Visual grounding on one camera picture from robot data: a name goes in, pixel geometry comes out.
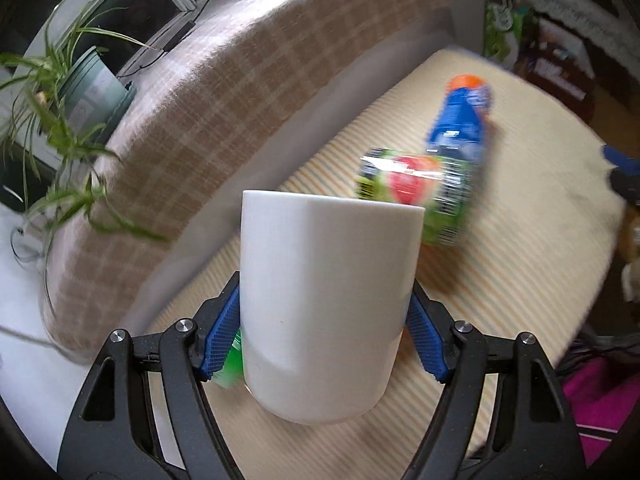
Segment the white plastic cup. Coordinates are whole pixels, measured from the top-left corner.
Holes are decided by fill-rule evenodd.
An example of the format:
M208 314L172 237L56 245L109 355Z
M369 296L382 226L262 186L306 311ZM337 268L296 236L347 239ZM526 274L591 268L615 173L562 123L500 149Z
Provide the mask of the white plastic cup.
M242 355L261 406L324 425L378 403L404 330L423 217L417 206L244 191Z

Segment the checkered beige sill cloth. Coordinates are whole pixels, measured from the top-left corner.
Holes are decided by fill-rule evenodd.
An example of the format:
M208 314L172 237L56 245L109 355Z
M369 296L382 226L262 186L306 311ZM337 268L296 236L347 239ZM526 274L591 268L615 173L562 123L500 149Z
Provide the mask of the checkered beige sill cloth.
M47 258L44 326L91 351L134 306L188 223L218 188L326 84L446 0L239 0L140 81L96 163L108 204L158 234L100 233L97 206L63 226Z

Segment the green spider plant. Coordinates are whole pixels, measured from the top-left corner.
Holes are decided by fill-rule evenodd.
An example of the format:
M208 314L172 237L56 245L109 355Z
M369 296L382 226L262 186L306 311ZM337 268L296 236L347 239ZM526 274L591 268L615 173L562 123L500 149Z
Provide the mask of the green spider plant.
M1 65L15 68L17 75L2 82L3 89L16 90L8 117L3 121L1 142L11 146L22 144L22 177L39 177L37 156L32 147L35 136L54 151L58 168L48 184L47 191L37 198L23 197L25 226L35 224L41 230L40 260L47 261L55 235L72 220L81 217L101 234L128 234L142 240L164 242L166 236L154 232L118 211L110 199L108 180L96 170L96 160L119 156L107 145L92 140L96 126L88 133L74 133L64 115L64 102L58 95L63 81L78 58L92 47L100 57L104 48L88 47L77 50L87 36L103 36L144 48L145 42L96 25L92 5L86 3L76 12L70 24L58 38L51 34L58 11L53 10L42 26L40 54L4 52Z

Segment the white lace cloth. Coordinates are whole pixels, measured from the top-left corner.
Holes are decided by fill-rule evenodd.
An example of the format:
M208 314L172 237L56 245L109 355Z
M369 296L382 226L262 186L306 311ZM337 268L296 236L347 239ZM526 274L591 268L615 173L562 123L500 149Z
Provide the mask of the white lace cloth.
M639 32L592 0L529 0L542 14L578 32L639 79Z

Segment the blue orange-capped bottle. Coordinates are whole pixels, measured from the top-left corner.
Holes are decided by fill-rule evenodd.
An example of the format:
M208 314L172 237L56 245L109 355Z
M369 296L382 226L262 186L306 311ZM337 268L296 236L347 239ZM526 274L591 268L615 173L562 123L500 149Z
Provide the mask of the blue orange-capped bottle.
M427 133L427 154L479 165L484 158L492 94L479 76L460 74L449 81L433 128Z

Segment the pink sleeve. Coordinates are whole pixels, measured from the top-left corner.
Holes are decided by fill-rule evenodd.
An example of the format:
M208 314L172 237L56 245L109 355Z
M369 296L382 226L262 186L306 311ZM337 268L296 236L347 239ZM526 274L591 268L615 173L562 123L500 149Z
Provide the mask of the pink sleeve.
M612 448L639 401L639 367L597 356L563 382L587 466Z

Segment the grey-green plant pot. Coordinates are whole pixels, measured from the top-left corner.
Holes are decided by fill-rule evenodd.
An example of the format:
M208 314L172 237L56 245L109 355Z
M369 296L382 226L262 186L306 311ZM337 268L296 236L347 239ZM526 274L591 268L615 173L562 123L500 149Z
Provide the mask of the grey-green plant pot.
M130 107L137 89L123 84L104 64L98 48L92 47L74 63L58 95L64 102L66 122L74 133L93 133L92 140L107 144Z

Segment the green carton box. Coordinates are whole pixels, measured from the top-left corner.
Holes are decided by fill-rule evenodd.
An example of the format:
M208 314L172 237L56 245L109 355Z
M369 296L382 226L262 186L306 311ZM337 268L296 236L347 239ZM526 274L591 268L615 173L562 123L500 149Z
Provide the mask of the green carton box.
M518 0L487 0L484 7L483 56L512 70L520 56L529 7Z

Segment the green watermelon snack bag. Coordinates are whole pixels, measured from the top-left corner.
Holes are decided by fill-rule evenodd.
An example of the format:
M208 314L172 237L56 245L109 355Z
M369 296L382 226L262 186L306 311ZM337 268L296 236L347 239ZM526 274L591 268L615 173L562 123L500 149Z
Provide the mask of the green watermelon snack bag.
M356 196L422 207L422 242L457 243L471 203L475 167L462 159L372 148L360 157Z

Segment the green plastic bottle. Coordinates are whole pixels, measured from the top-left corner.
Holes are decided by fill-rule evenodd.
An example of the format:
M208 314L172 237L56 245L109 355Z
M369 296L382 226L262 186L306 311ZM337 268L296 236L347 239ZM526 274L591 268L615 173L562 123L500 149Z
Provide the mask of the green plastic bottle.
M224 360L224 366L213 374L213 382L222 388L229 389L243 380L242 337L241 331L238 330Z

